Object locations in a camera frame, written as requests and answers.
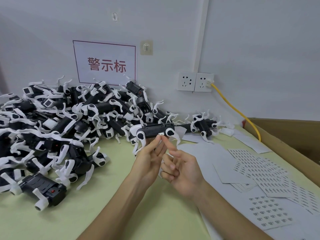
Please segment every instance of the power socket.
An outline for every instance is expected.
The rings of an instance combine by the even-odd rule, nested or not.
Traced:
[[[197,73],[197,76],[195,79],[194,91],[195,92],[211,92],[211,89],[206,86],[208,80],[210,80],[211,82],[214,82],[214,74]]]
[[[179,72],[178,87],[180,91],[194,91],[197,73],[195,72]]]

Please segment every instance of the table surface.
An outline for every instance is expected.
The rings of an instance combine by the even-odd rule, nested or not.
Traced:
[[[250,135],[240,126],[236,128]],[[133,146],[124,137],[120,139],[121,144],[114,138],[100,139],[96,147],[100,146],[101,152],[108,154],[111,161],[95,169],[91,180],[81,190],[77,191],[76,187],[84,178],[71,184],[68,195],[56,207],[38,212],[34,208],[36,200],[26,194],[0,194],[0,239],[76,239],[100,213],[130,172],[134,162]],[[234,137],[220,134],[213,141],[226,149],[246,149],[256,155],[254,150]],[[288,170],[292,180],[320,197],[320,188],[276,153],[263,153],[260,156]],[[50,178],[55,177],[54,173],[50,174]],[[181,197],[167,181],[158,177],[135,210],[122,239],[164,238],[206,240],[210,236],[194,203]]]

